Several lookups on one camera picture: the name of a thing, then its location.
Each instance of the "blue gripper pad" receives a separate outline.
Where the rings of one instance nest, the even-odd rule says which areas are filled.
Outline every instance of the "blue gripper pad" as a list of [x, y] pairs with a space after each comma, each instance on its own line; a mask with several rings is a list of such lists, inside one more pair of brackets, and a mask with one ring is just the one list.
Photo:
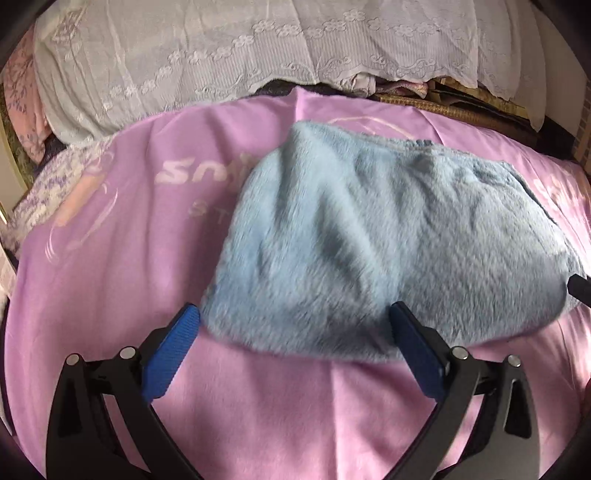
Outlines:
[[151, 403], [164, 396], [197, 338], [201, 315], [195, 305], [185, 305], [142, 370], [142, 396]]
[[437, 332], [421, 325], [402, 302], [390, 307], [389, 319], [396, 346], [400, 348], [423, 395], [438, 402], [443, 400], [446, 395], [446, 366], [442, 354], [449, 347]]

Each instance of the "fuzzy towel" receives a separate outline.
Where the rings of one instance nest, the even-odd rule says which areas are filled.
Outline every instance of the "fuzzy towel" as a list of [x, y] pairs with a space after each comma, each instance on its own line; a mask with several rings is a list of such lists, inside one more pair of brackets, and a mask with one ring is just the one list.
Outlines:
[[202, 302], [259, 351], [399, 356], [402, 300], [450, 345], [547, 325], [582, 262], [509, 164], [300, 122], [243, 189]]

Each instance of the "white lace curtain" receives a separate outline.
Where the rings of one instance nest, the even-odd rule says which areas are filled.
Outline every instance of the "white lace curtain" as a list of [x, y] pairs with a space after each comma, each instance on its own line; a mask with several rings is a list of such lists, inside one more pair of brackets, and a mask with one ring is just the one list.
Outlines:
[[539, 127], [545, 70], [532, 32], [527, 0], [61, 0], [38, 20], [35, 65], [68, 143], [276, 78], [351, 90], [360, 77], [447, 75], [521, 95]]

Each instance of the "pink blanket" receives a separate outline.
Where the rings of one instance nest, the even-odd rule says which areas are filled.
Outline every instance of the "pink blanket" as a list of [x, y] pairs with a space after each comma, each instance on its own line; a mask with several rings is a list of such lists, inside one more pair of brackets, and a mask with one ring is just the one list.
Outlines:
[[[21, 446], [41, 471], [65, 357], [78, 352], [95, 360], [139, 345], [185, 301], [200, 300], [244, 179], [302, 119], [427, 138], [509, 161], [587, 261], [591, 205], [580, 169], [485, 129], [411, 107], [301, 89], [281, 99], [245, 99], [147, 119], [114, 139], [69, 201], [34, 228], [22, 249], [5, 370]], [[509, 353], [522, 358], [537, 408], [542, 471], [579, 423], [591, 372], [590, 339], [589, 309], [578, 307], [533, 335], [472, 349], [485, 359]], [[207, 480], [332, 480], [381, 479], [433, 403], [402, 362], [281, 358], [225, 345], [203, 332], [154, 407]], [[473, 408], [445, 465], [459, 457], [475, 415]], [[142, 465], [121, 419], [115, 424], [129, 457]]]

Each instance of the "floral pillowcase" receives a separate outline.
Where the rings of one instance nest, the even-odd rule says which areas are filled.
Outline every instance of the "floral pillowcase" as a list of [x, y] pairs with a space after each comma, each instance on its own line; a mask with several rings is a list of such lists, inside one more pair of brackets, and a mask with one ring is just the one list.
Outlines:
[[23, 148], [36, 163], [45, 153], [51, 134], [37, 89], [33, 65], [34, 25], [25, 33], [4, 68], [4, 96], [8, 116]]

